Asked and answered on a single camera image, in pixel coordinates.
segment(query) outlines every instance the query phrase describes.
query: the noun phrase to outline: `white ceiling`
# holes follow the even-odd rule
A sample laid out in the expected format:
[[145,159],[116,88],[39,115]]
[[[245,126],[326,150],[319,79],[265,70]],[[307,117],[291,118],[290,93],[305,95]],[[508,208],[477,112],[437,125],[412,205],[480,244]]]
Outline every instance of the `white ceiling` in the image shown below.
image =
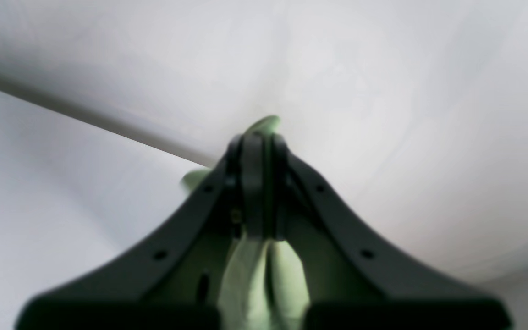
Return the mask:
[[405,251],[528,267],[528,1],[0,0],[0,88],[202,165],[279,115]]

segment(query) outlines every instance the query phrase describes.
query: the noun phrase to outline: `white wall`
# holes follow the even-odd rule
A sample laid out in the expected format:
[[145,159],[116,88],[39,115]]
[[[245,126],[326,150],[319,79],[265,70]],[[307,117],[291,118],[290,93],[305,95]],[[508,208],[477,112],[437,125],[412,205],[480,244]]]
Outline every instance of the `white wall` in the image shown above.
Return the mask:
[[196,168],[0,92],[0,330],[163,223]]

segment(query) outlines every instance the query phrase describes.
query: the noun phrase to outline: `screw hole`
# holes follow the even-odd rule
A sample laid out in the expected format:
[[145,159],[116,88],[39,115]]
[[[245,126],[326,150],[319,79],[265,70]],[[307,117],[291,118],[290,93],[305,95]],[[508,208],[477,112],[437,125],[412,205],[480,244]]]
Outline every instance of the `screw hole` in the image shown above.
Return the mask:
[[157,251],[155,254],[154,254],[154,260],[162,260],[162,259],[165,259],[166,256],[168,255],[168,253],[164,250],[160,250],[160,251]]
[[205,303],[207,301],[207,294],[209,293],[209,269],[204,269],[199,278],[199,285],[197,286],[197,302]]
[[369,249],[363,249],[360,253],[362,257],[365,257],[366,259],[374,259],[374,253]]

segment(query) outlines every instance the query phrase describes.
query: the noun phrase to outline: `green fabric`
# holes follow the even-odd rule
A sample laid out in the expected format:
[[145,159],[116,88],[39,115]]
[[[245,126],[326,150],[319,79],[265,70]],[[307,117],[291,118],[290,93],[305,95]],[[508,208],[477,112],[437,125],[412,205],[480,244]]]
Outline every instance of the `green fabric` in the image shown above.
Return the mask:
[[[269,115],[244,134],[269,138],[279,124],[278,116]],[[270,144],[266,159],[270,159]],[[182,182],[189,193],[209,171],[191,171],[184,176]],[[308,304],[303,265],[292,247],[287,242],[258,242],[243,236],[229,258],[217,303],[224,329],[298,330]]]

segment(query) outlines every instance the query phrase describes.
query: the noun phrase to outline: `black plastic part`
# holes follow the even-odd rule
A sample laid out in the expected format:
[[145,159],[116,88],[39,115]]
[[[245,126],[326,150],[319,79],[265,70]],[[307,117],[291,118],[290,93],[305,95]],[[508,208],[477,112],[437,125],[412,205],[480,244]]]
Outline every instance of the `black plastic part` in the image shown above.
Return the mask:
[[[499,299],[394,247],[365,225],[317,171],[290,152],[287,158],[292,182],[310,212],[306,220],[298,213],[287,220],[287,240],[303,263],[311,298],[307,330],[511,326]],[[324,260],[333,248],[339,253]],[[345,263],[337,261],[340,257]],[[324,286],[331,290],[320,290]]]
[[264,237],[264,141],[260,134],[243,137],[241,162],[241,186],[243,213],[248,238]]
[[[138,245],[99,269],[31,299],[16,328],[218,329],[214,298],[208,298],[218,295],[219,283],[212,279],[222,277],[231,242],[231,222],[220,214],[241,200],[235,196],[240,191],[240,146],[240,137],[232,140],[209,176]],[[205,253],[217,260],[205,258]],[[209,264],[209,277],[199,270],[191,274],[197,278],[192,281],[189,272],[201,265],[185,263],[189,259]],[[175,280],[184,285],[172,284]]]
[[288,186],[288,147],[284,138],[278,134],[272,137],[272,175],[273,175],[273,217],[274,238],[277,241],[286,239],[286,212]]
[[281,136],[269,141],[266,159],[262,136],[234,137],[166,223],[107,265],[32,299],[16,328],[220,328],[216,299],[232,240],[241,226],[250,239],[269,238],[264,191],[273,192],[266,213],[273,217],[272,237],[287,240],[302,261],[310,296],[306,330],[511,326],[499,299],[392,246]]
[[505,330],[504,309],[493,300],[333,302],[313,305],[307,330]]

